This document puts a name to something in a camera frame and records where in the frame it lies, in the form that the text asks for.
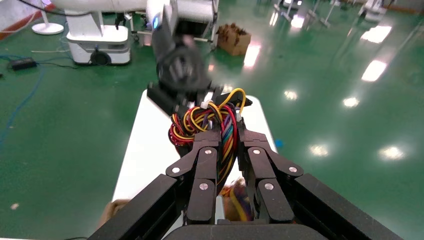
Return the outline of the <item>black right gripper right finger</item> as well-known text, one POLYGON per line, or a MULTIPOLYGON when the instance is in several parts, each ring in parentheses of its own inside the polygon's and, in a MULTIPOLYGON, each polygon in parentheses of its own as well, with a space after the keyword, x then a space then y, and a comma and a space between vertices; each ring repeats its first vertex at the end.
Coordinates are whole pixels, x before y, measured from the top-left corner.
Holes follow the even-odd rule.
POLYGON ((399 236, 237 125, 238 165, 263 240, 397 240, 399 236))

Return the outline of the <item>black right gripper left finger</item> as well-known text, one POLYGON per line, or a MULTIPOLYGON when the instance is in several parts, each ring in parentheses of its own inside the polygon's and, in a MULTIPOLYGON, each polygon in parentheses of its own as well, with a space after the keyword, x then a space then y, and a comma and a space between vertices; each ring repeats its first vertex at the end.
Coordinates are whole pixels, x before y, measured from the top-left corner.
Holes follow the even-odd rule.
POLYGON ((144 187, 90 240, 196 240, 215 223, 221 135, 195 136, 192 150, 144 187))

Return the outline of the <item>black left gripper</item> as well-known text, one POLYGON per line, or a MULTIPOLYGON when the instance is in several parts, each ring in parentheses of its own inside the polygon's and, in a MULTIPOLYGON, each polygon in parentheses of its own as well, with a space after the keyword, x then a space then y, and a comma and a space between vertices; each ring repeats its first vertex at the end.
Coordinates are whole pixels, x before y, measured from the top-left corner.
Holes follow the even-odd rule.
MULTIPOLYGON (((159 83, 148 84, 147 96, 167 115, 184 115, 189 105, 196 102, 195 94, 211 89, 212 80, 207 74, 202 54, 191 35, 175 34, 167 20, 153 30, 152 48, 159 83)), ((218 95, 214 103, 221 105, 229 95, 218 95)), ((240 108, 243 99, 243 94, 236 92, 227 104, 240 108)), ((246 97, 243 106, 252 104, 246 97)))

